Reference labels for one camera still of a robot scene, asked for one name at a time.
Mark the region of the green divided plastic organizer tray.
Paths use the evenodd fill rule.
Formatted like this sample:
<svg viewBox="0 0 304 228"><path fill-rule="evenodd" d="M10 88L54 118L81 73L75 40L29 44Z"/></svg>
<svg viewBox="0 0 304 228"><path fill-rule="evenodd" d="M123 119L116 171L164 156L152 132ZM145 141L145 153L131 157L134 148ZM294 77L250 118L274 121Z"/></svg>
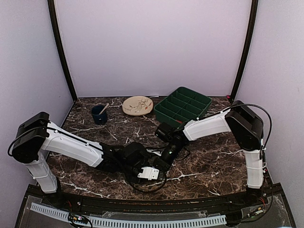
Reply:
<svg viewBox="0 0 304 228"><path fill-rule="evenodd" d="M156 120L178 128L181 123L200 118L209 109L212 99L186 87L179 87L154 107Z"/></svg>

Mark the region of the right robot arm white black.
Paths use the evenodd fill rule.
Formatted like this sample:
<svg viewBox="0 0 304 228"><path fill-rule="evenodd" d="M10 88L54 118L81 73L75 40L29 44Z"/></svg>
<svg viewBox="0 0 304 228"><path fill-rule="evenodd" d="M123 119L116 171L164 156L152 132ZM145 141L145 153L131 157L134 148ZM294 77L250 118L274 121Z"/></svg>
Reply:
<svg viewBox="0 0 304 228"><path fill-rule="evenodd" d="M264 137L264 122L251 110L252 107L263 110L256 104L245 104L237 100L220 112L184 121L176 128L167 123L161 123L155 134L168 143L168 146L161 156L154 160L154 167L166 172L188 142L231 132L244 153L246 161L247 189L242 196L242 201L247 206L253 206L263 194L265 150L269 138Z"/></svg>

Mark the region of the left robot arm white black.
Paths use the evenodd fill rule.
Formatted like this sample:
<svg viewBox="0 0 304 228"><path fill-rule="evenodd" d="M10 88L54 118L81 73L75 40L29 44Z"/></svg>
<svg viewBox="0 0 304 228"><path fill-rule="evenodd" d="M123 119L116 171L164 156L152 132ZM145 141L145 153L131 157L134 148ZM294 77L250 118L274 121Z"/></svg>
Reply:
<svg viewBox="0 0 304 228"><path fill-rule="evenodd" d="M56 152L102 171L121 171L127 178L134 176L151 181L159 176L158 169L146 164L150 154L144 147L135 149L136 154L143 154L132 164L125 157L124 147L83 139L51 122L48 113L40 112L19 126L15 140L9 145L8 155L27 167L41 190L57 207L67 203L67 196L59 190L59 181L42 151Z"/></svg>

